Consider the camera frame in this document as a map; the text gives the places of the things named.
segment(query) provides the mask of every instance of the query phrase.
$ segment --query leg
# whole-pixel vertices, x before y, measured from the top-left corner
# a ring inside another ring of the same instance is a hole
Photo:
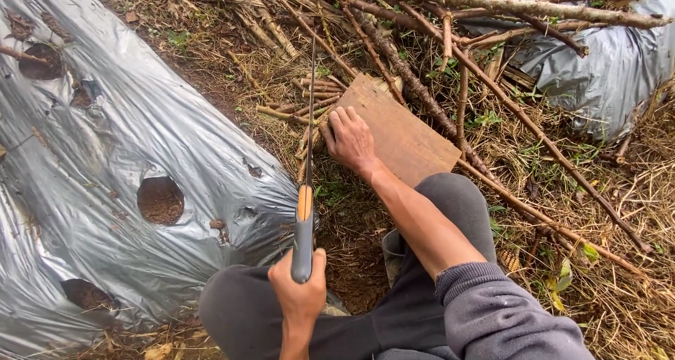
[[[487,259],[496,262],[485,198],[468,178],[440,173],[425,178],[415,190],[434,203]],[[434,280],[403,243],[401,272],[392,289],[372,312],[383,349],[426,350],[447,345],[443,307],[434,296]]]
[[[283,315],[267,269],[222,269],[202,291],[199,317],[231,360],[279,359]],[[370,315],[320,316],[309,348],[312,359],[367,359],[379,351]]]

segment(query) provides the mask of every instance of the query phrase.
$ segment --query left hand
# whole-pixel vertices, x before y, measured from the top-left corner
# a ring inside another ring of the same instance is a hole
[[[318,248],[312,254],[312,275],[304,284],[291,278],[291,249],[281,261],[267,271],[272,288],[282,305],[283,320],[287,327],[311,337],[314,322],[326,303],[326,251]]]

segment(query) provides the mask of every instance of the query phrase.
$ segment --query pruning saw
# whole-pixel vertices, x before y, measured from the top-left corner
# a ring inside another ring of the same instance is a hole
[[[312,38],[312,78],[309,83],[309,126],[307,136],[307,172],[298,191],[296,232],[293,239],[291,278],[304,284],[312,275],[314,252],[314,198],[312,190],[312,129],[314,128],[314,80],[316,71],[316,38]]]

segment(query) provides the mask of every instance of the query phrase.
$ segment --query gray handle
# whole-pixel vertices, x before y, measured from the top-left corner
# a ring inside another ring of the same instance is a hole
[[[314,252],[314,206],[309,217],[301,220],[296,209],[296,232],[293,240],[293,261],[291,262],[291,278],[304,284],[312,275],[312,253]]]

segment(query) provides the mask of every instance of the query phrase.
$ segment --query wooden board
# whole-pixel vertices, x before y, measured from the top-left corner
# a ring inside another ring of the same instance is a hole
[[[450,172],[460,150],[398,104],[389,92],[359,74],[337,102],[352,106],[375,138],[375,154],[411,187],[429,175]]]

